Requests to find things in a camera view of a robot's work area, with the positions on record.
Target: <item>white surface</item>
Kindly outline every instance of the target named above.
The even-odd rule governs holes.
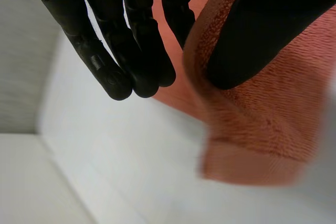
[[[99,223],[327,224],[336,222],[336,96],[329,102],[320,157],[301,184],[204,181],[202,123],[152,99],[112,101],[62,37],[40,131]]]
[[[93,224],[34,135],[0,134],[1,224]]]

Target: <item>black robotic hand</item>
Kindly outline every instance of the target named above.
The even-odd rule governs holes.
[[[132,90],[143,98],[170,86],[175,70],[153,18],[153,0],[87,0],[116,61],[98,39],[84,0],[42,0],[94,77],[115,100]],[[190,0],[162,0],[165,18],[181,47],[195,22]]]

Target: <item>orange towel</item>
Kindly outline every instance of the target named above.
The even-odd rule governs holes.
[[[336,55],[336,8],[312,23],[258,75],[220,91],[204,78],[204,67],[233,1],[208,0],[188,37],[184,67],[193,89],[183,73],[181,53],[173,52],[177,44],[161,31],[178,78],[156,98],[207,123],[206,178],[244,185],[290,184],[318,146]]]

